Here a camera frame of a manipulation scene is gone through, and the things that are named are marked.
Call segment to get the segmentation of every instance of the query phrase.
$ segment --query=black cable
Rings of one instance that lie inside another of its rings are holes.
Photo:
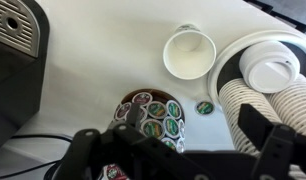
[[[8,175],[3,175],[3,176],[0,176],[0,179],[6,179],[6,178],[13,177],[13,176],[18,176],[18,175],[21,175],[21,174],[24,174],[24,173],[27,173],[27,172],[30,172],[30,171],[33,171],[33,170],[36,170],[36,169],[45,167],[45,166],[49,166],[49,165],[51,165],[51,164],[58,163],[58,162],[61,162],[61,160],[57,160],[57,161],[52,161],[52,162],[49,162],[49,163],[45,163],[45,164],[42,164],[42,165],[39,165],[39,166],[30,168],[30,169],[27,169],[27,170],[24,170],[24,171],[19,171],[19,172],[12,173],[12,174],[8,174]]]
[[[26,138],[51,138],[51,139],[64,140],[64,141],[67,141],[69,143],[72,142],[72,139],[70,139],[69,137],[64,137],[64,136],[60,136],[60,135],[52,135],[52,134],[15,135],[15,136],[11,137],[11,139],[26,139]],[[3,176],[0,176],[0,179],[5,179],[5,178],[13,177],[13,176],[18,176],[18,175],[21,175],[21,174],[24,174],[24,173],[28,173],[30,171],[34,171],[36,169],[42,168],[42,167],[49,166],[51,164],[54,164],[53,166],[51,166],[48,169],[48,171],[44,175],[44,179],[45,180],[49,180],[49,179],[52,179],[56,169],[61,165],[61,161],[62,160],[56,160],[56,161],[45,163],[45,164],[42,164],[42,165],[30,168],[30,169],[19,171],[19,172],[16,172],[16,173],[12,173],[12,174],[8,174],[8,175],[3,175]]]

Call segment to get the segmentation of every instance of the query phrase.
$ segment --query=white countertop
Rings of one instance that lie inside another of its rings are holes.
[[[242,0],[38,2],[51,27],[41,110],[18,134],[74,135],[84,128],[104,132],[125,95],[154,88],[181,103],[188,150],[233,149],[219,110],[206,117],[194,111],[197,101],[208,94],[207,77],[185,81],[172,76],[163,64],[164,44],[186,23],[210,36],[218,54],[253,32],[297,32]],[[42,161],[54,159],[61,148],[26,142],[12,141],[7,146],[43,156]]]

